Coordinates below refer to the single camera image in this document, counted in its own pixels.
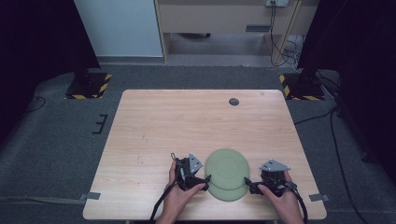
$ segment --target wooden table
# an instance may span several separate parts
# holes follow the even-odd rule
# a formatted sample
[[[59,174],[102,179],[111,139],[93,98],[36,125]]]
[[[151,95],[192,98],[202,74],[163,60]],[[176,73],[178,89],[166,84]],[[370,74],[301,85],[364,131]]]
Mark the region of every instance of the wooden table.
[[[230,105],[236,98],[239,105]],[[191,152],[205,164],[220,148],[242,153],[250,179],[260,181],[259,166],[274,159],[291,167],[310,219],[323,219],[318,194],[300,139],[281,91],[262,90],[130,90],[125,91],[108,136],[83,216],[87,219],[149,219],[168,182],[171,153]],[[197,176],[203,178],[202,168]],[[201,191],[180,220],[277,219],[265,197],[247,193],[221,202]]]

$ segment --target finger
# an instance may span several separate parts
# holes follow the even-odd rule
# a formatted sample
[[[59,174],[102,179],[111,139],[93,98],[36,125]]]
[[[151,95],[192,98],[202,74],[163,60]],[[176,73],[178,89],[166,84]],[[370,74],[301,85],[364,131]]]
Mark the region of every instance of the finger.
[[[275,196],[275,194],[268,189],[267,187],[265,187],[264,185],[259,185],[258,188],[262,191],[262,193],[272,202],[275,198],[277,198]]]
[[[175,179],[175,169],[176,169],[176,162],[173,161],[171,168],[169,169],[169,185],[171,185]]]
[[[285,174],[285,180],[286,181],[291,181],[291,176],[289,175],[289,172],[288,171],[284,171],[283,173]]]
[[[189,197],[191,198],[192,196],[194,196],[196,193],[198,193],[204,187],[205,187],[205,184],[195,185],[194,187],[192,187],[192,189],[189,189],[187,191],[189,193]]]

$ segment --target black curtain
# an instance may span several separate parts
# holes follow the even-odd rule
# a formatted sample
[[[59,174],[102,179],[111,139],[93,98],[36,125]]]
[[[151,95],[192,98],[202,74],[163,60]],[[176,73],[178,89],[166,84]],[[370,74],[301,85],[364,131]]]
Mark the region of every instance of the black curtain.
[[[40,82],[100,68],[73,0],[0,0],[0,141]]]
[[[371,160],[379,161],[396,184],[395,22],[393,0],[322,0],[299,67],[319,62],[316,69],[340,74],[336,101],[344,118]]]

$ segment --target yellow and black warning tape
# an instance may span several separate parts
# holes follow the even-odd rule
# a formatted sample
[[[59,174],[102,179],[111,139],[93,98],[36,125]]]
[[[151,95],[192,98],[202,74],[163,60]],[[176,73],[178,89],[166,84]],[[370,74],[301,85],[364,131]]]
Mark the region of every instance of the yellow and black warning tape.
[[[108,82],[110,81],[110,78],[111,78],[111,75],[106,74],[105,79],[103,80],[102,84],[100,85],[100,89],[98,89],[98,91],[95,92],[94,94],[81,94],[81,93],[70,94],[70,95],[66,95],[66,99],[83,100],[83,99],[102,98],[103,94],[105,93],[105,90],[107,89]]]
[[[288,100],[311,100],[311,101],[324,100],[323,97],[316,97],[316,96],[309,96],[309,95],[300,96],[300,97],[292,96],[290,94],[290,87],[288,86],[288,83],[285,81],[286,80],[285,77],[279,76],[279,80],[280,80],[280,83],[282,83],[282,87],[283,87],[283,90],[285,91],[286,99],[288,99]]]

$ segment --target white wall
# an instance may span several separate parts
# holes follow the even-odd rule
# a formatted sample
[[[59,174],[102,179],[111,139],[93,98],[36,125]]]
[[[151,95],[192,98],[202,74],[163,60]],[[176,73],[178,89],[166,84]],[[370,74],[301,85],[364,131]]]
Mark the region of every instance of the white wall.
[[[96,56],[162,57],[154,0],[75,0]]]

